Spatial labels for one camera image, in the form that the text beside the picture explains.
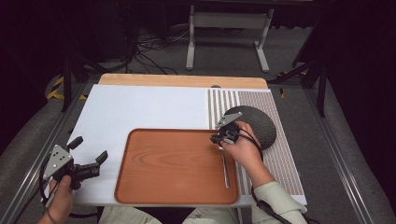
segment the hand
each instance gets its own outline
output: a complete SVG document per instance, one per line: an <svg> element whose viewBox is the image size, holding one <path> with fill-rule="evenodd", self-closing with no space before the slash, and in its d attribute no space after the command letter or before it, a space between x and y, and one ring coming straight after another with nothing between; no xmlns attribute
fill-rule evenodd
<svg viewBox="0 0 396 224"><path fill-rule="evenodd" d="M56 181L52 179L49 182L50 191L53 190L55 196L48 211L43 215L38 223L52 223L48 213L56 221L56 223L66 222L73 207L73 190L70 188L71 182L72 178L69 175L65 175L62 178L56 189L54 189L56 186Z"/></svg>
<svg viewBox="0 0 396 224"><path fill-rule="evenodd" d="M240 129L248 132L257 144L260 145L256 135L254 135L254 132L248 123L243 121L236 121L235 123ZM248 134L243 131L240 131L240 133L248 136ZM221 142L221 146L226 152L233 156L233 159L236 162L247 170L253 184L253 188L275 181L274 177L262 162L259 150L246 138L239 136L235 144L230 145L226 142Z"/></svg>

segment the wooden tray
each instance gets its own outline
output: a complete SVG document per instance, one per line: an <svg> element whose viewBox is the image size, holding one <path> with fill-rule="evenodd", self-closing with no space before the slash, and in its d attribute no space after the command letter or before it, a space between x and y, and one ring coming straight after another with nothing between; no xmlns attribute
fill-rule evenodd
<svg viewBox="0 0 396 224"><path fill-rule="evenodd" d="M232 204L239 196L235 162L225 154L224 184L216 131L135 129L129 133L115 198L129 204Z"/></svg>

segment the wooden board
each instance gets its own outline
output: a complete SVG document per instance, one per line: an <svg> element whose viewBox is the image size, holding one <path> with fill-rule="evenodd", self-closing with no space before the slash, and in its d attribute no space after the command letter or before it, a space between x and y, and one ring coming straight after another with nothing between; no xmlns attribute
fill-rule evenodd
<svg viewBox="0 0 396 224"><path fill-rule="evenodd" d="M135 129L129 133L115 191L128 204L232 204L239 197L235 162L221 151L213 130Z"/></svg>
<svg viewBox="0 0 396 224"><path fill-rule="evenodd" d="M260 77L206 77L142 74L103 74L99 80L102 85L121 86L167 86L167 87L204 87L214 85L235 89L268 89L265 79Z"/></svg>

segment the sleeve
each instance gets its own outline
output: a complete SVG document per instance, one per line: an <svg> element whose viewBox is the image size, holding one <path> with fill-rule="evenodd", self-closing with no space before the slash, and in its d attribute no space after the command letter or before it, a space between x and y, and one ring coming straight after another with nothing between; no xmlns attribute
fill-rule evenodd
<svg viewBox="0 0 396 224"><path fill-rule="evenodd" d="M302 213L306 208L294 201L294 199L286 192L286 190L278 183L271 182L254 189L259 200L263 200L271 205L274 212L293 224L306 223ZM252 199L251 219L254 224L275 224L279 223L273 217L262 211L256 202Z"/></svg>

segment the gray round object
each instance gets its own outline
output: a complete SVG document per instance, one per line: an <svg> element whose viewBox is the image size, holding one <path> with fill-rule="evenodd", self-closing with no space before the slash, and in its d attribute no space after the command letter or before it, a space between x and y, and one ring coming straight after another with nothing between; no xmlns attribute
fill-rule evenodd
<svg viewBox="0 0 396 224"><path fill-rule="evenodd" d="M268 117L267 114L252 106L239 105L227 110L224 115L238 112L242 112L242 116L237 120L250 124L251 129L262 146L262 149L267 149L275 142L276 127L274 122L270 117Z"/></svg>

